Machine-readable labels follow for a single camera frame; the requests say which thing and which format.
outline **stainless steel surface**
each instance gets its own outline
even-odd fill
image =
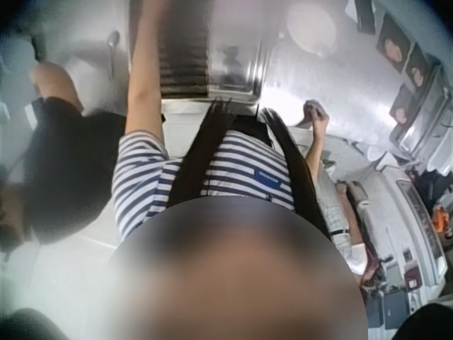
[[[448,88],[449,85],[446,82],[443,68],[441,66],[436,67],[430,89],[421,99],[422,104],[415,120],[401,136],[401,148],[413,154],[414,157],[420,154],[426,143],[432,138],[433,130],[442,123],[441,117],[452,100]],[[443,130],[442,137],[446,132],[445,128]]]
[[[331,117],[328,133],[392,149],[389,136],[396,122],[389,111],[405,77],[377,51],[378,35],[359,33],[356,22],[346,16],[345,6],[322,2],[336,23],[336,53],[321,59],[301,50],[283,22],[261,103],[273,107],[290,125],[297,125],[305,101],[315,98]],[[378,8],[378,27],[383,16]]]
[[[127,0],[129,69],[137,36],[138,3],[139,0]],[[246,6],[238,1],[214,0],[207,51],[210,75],[208,97],[166,99],[163,100],[164,108],[169,108],[171,112],[170,107],[186,105],[188,101],[205,102],[215,98],[232,99],[250,106],[257,104],[270,51],[268,40],[271,37],[264,34],[265,10],[261,0],[248,1]]]
[[[369,172],[361,183],[372,199],[364,210],[365,221],[379,257],[392,255],[403,276],[403,268],[407,264],[403,253],[410,249],[423,275],[420,289],[423,304],[436,298],[432,294],[435,294],[436,287],[444,284],[447,263],[430,216],[410,179],[401,169],[388,166],[381,173]],[[412,197],[407,196],[401,188],[409,188]]]
[[[115,78],[115,53],[120,42],[120,33],[116,30],[108,36],[107,46],[110,52],[110,80]]]

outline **woman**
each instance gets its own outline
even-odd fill
[[[232,105],[219,101],[208,110],[187,155],[183,159],[168,158],[161,120],[157,39],[165,3],[144,1],[139,21],[126,135],[120,141],[113,178],[115,218],[122,239],[166,208],[218,195],[248,196],[276,203],[293,210],[332,239],[314,185],[328,124],[328,116],[315,101],[307,102],[304,108],[314,126],[314,142],[306,159],[276,113],[264,110],[263,117],[284,156],[272,148],[265,123],[237,118]],[[350,246],[342,254],[351,268],[361,268],[355,273],[362,275],[365,248],[351,250]]]
[[[6,172],[0,178],[5,253],[33,238],[40,244],[58,242],[98,218],[111,198],[117,144],[125,129],[121,115],[94,110],[82,116],[74,82],[60,66],[43,62],[30,78],[41,98],[33,102],[37,126],[20,157],[24,182],[9,181]]]

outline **cloth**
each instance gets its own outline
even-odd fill
[[[120,140],[112,190],[122,240],[165,210],[181,162],[170,160],[165,147],[149,132],[133,132]],[[255,138],[228,131],[207,171],[201,196],[232,195],[269,200],[294,210],[285,158]],[[338,240],[342,238],[333,238],[334,243]],[[360,249],[341,252],[351,268],[357,267]]]
[[[25,224],[46,244],[93,222],[110,200],[125,118],[103,111],[83,117],[58,98],[35,114],[38,126],[24,159]]]
[[[345,258],[350,270],[357,275],[363,275],[368,263],[367,250],[364,243],[352,245],[349,234],[349,223],[341,207],[336,192],[335,183],[321,166],[318,182],[315,183],[318,202],[326,220],[330,233],[344,230],[341,234],[334,234],[332,241],[337,250]]]

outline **kitchen counter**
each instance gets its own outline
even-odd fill
[[[127,22],[128,3],[128,0],[77,1],[77,4],[71,6],[61,5],[61,15],[58,15],[58,19],[44,24],[49,60],[67,61],[71,55],[81,55],[86,57],[91,66],[101,68],[106,76],[109,63],[105,40],[112,31],[118,30],[121,40],[115,63],[120,78],[117,83],[120,83],[120,86],[115,87],[115,93],[121,97],[122,102],[126,95],[125,84],[127,85],[128,80],[127,44],[130,38],[130,25]],[[396,147],[390,136],[396,122],[389,115],[389,111],[400,86],[407,84],[411,89],[413,85],[405,72],[399,74],[377,51],[376,44],[385,12],[402,16],[403,10],[397,8],[399,5],[392,5],[389,1],[376,0],[374,16],[377,34],[366,35],[359,33],[356,22],[346,15],[346,1],[320,0],[320,3],[336,25],[336,52],[323,59],[303,51],[287,32],[286,10],[280,10],[279,16],[282,18],[277,27],[280,32],[275,32],[273,37],[259,104],[274,108],[289,125],[296,125],[302,120],[304,102],[315,98],[325,106],[331,116],[329,134],[364,142],[379,149],[395,151]],[[412,11],[410,14],[417,15],[420,20],[423,15],[419,12]],[[432,15],[427,13],[425,17],[423,25],[432,23],[429,26],[431,30],[433,27],[439,32],[442,30],[433,23],[435,18]],[[407,16],[402,22],[412,45],[416,39],[422,47],[425,45],[434,49],[432,53],[442,59],[442,50],[436,50],[434,43],[427,44],[426,39],[418,41],[420,29],[406,27],[410,22]],[[90,48],[97,52],[87,52]],[[83,72],[76,70],[76,67],[73,67],[70,73],[76,78],[76,85],[95,84],[93,79],[84,76]],[[99,91],[98,96],[104,95],[104,91]],[[164,105],[163,110],[166,115],[173,113],[201,115],[207,110],[207,103],[186,101],[176,105]]]

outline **kitchen equipment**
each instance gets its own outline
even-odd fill
[[[430,170],[452,168],[452,92],[442,65],[436,65],[418,99],[415,115],[396,133],[398,147]]]
[[[140,2],[127,0],[130,68]],[[166,28],[170,36],[163,34],[159,46],[164,113],[173,112],[174,106],[180,113],[181,103],[190,103],[192,111],[205,111],[205,104],[216,98],[256,105],[261,96],[270,51],[270,36],[265,30],[274,31],[269,29],[273,21],[267,21],[266,14],[272,12],[269,8],[273,5],[269,6],[269,1],[262,0],[177,3],[179,8],[187,11],[179,9],[179,16],[170,13]]]
[[[386,267],[385,276],[387,277],[389,286],[398,288],[404,286],[398,262],[393,262],[390,266]]]
[[[376,34],[373,4],[371,0],[355,0],[357,9],[357,30],[361,33]]]
[[[360,183],[373,202],[364,214],[378,254],[393,254],[402,276],[407,260],[417,261],[426,292],[423,302],[436,298],[445,285],[447,260],[411,180],[403,169],[387,166],[382,172],[369,171]]]
[[[337,50],[336,23],[317,2],[294,2],[287,12],[287,30],[303,51],[322,59]]]
[[[421,287],[422,276],[420,274],[420,268],[418,268],[418,265],[415,265],[413,268],[406,270],[406,272],[404,273],[404,281],[406,282],[406,288],[409,292]]]
[[[115,54],[118,43],[120,42],[120,33],[116,30],[109,35],[107,46],[110,52],[110,80],[115,78]]]
[[[348,190],[353,197],[357,209],[365,209],[369,205],[369,198],[365,190],[363,190],[360,182],[352,181],[348,184]]]
[[[385,329],[398,329],[410,315],[408,295],[404,289],[384,295]]]
[[[411,41],[390,14],[382,23],[377,50],[401,73],[411,50]]]
[[[369,329],[380,328],[384,324],[382,296],[379,293],[368,295],[365,311],[367,313]]]

